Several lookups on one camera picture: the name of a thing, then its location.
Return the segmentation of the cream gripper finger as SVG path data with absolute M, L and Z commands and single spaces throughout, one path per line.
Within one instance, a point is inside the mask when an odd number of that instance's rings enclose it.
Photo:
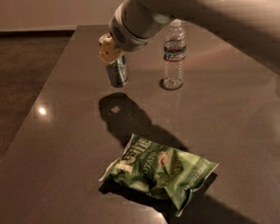
M 100 37 L 99 44 L 99 58 L 105 65 L 113 64 L 116 59 L 120 58 L 124 54 L 123 50 L 115 46 L 112 36 L 108 33 Z

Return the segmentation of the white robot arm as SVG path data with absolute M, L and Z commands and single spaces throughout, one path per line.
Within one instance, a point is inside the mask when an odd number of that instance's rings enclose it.
M 111 64 L 179 19 L 209 30 L 280 76 L 280 0 L 124 0 L 100 58 Z

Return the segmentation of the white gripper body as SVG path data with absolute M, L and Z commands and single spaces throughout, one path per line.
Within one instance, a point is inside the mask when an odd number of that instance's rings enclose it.
M 161 0 L 123 0 L 109 23 L 115 46 L 126 52 L 145 47 L 173 21 L 162 5 Z

